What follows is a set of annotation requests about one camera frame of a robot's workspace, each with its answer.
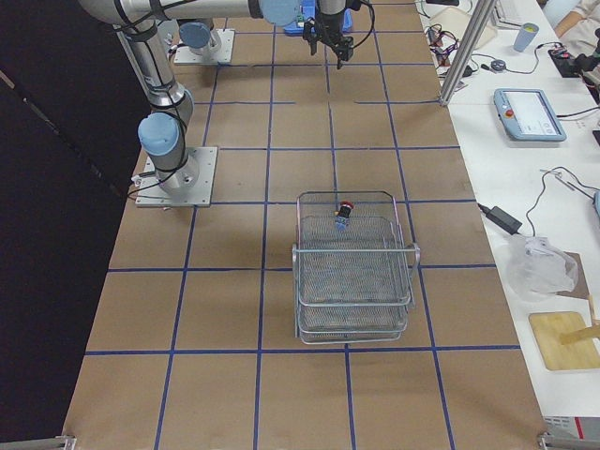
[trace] black curtain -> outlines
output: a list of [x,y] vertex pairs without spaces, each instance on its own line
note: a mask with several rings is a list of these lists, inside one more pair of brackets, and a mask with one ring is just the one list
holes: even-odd
[[113,191],[127,191],[149,108],[117,37],[77,1],[1,0],[0,38],[18,91],[0,81],[0,442],[12,442],[62,432],[126,201]]

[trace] plastic bag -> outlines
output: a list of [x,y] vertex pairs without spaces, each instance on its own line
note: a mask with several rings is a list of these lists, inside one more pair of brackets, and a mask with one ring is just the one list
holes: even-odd
[[571,292],[578,284],[578,264],[550,245],[546,237],[514,235],[510,244],[509,278],[516,291]]

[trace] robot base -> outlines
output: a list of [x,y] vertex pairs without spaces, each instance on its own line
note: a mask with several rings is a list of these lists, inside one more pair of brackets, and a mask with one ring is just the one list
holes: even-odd
[[[139,207],[210,206],[215,168],[217,166],[217,153],[218,149],[216,147],[189,148],[189,157],[196,159],[200,167],[198,181],[194,186],[176,197],[165,192],[159,186],[150,187],[139,193],[135,204]],[[154,171],[154,164],[150,158],[146,160],[144,170],[147,172]],[[156,177],[149,176],[142,180],[140,188],[144,189],[156,182]]]
[[221,39],[221,46],[216,52],[207,52],[205,55],[192,53],[188,47],[180,47],[175,54],[174,63],[178,65],[216,66],[230,64],[233,54],[234,30],[217,30]]

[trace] tablet screen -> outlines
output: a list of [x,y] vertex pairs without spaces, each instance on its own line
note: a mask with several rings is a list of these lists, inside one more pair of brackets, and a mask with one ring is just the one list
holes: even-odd
[[523,134],[556,136],[559,131],[537,92],[507,91],[506,98]]

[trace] wire mesh rack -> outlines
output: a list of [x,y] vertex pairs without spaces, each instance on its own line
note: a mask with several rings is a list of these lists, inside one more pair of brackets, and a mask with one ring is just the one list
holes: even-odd
[[404,246],[394,197],[305,192],[296,206],[296,336],[306,344],[400,338],[414,307],[420,250]]

